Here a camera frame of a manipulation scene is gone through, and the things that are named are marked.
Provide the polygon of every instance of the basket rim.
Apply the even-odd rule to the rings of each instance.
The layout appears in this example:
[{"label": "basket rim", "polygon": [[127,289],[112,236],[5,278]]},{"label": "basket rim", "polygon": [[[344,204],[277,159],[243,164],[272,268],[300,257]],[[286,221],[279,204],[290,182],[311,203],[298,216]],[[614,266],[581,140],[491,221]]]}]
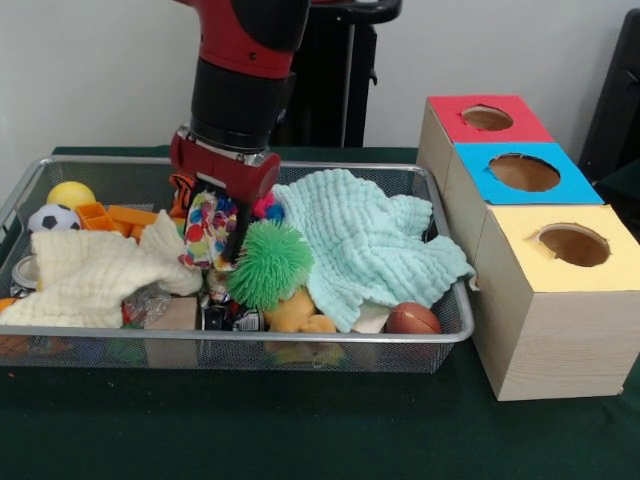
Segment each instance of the basket rim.
[{"label": "basket rim", "polygon": [[[5,204],[0,209],[0,225],[4,225],[11,212],[20,202],[24,192],[42,174],[45,167],[53,163],[127,163],[146,165],[170,165],[168,158],[162,157],[117,157],[99,155],[51,155],[33,162],[24,173]],[[343,162],[282,162],[282,168],[347,169],[347,170],[387,170],[406,171],[420,175],[427,184],[433,205],[433,218],[439,235],[450,236],[444,217],[444,208],[432,174],[415,164],[389,163],[343,163]],[[467,340],[473,334],[475,324],[464,279],[452,285],[456,305],[459,308],[461,329],[450,334],[362,334],[362,333],[276,333],[276,332],[223,332],[204,330],[134,330],[114,328],[76,328],[43,326],[0,326],[0,335],[33,335],[49,337],[86,338],[139,338],[175,339],[239,342],[316,342],[316,343],[382,343],[382,344],[453,344]]]}]

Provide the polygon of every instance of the red square top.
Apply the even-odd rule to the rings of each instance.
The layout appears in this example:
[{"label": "red square top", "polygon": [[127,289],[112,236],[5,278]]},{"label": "red square top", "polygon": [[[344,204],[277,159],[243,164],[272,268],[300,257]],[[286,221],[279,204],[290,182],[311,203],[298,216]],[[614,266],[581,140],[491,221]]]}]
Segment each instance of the red square top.
[{"label": "red square top", "polygon": [[429,97],[429,103],[452,143],[554,141],[517,95]]}]

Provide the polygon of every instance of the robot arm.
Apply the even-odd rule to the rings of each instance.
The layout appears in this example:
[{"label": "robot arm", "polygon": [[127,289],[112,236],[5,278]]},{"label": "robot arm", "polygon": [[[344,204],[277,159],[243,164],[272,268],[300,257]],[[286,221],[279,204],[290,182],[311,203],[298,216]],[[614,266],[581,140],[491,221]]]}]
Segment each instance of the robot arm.
[{"label": "robot arm", "polygon": [[172,163],[252,204],[280,165],[269,135],[293,88],[311,0],[176,0],[200,17],[200,57],[189,127],[176,133]]}]

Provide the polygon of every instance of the cardboard box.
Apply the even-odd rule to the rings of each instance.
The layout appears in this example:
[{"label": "cardboard box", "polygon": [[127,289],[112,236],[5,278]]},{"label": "cardboard box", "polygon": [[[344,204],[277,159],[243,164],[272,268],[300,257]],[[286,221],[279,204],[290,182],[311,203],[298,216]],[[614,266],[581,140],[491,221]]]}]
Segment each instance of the cardboard box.
[{"label": "cardboard box", "polygon": [[[195,330],[198,312],[195,297],[172,298],[167,311],[146,330]],[[195,368],[198,350],[195,340],[145,339],[147,361],[151,368]]]},{"label": "cardboard box", "polygon": [[429,97],[417,163],[433,173],[440,192],[444,192],[455,143],[553,141],[518,96]]},{"label": "cardboard box", "polygon": [[602,204],[556,143],[455,144],[443,203],[452,238],[475,260],[486,204]]},{"label": "cardboard box", "polygon": [[640,246],[609,206],[489,207],[474,342],[498,400],[616,395],[640,349]]}]

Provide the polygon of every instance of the black stand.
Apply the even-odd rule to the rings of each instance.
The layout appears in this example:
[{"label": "black stand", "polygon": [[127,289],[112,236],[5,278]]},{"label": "black stand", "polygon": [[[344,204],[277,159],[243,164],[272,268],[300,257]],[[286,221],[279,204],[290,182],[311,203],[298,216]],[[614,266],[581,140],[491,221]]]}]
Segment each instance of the black stand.
[{"label": "black stand", "polygon": [[292,70],[298,78],[274,146],[362,147],[369,83],[377,82],[374,23],[393,20],[401,0],[312,7]]}]

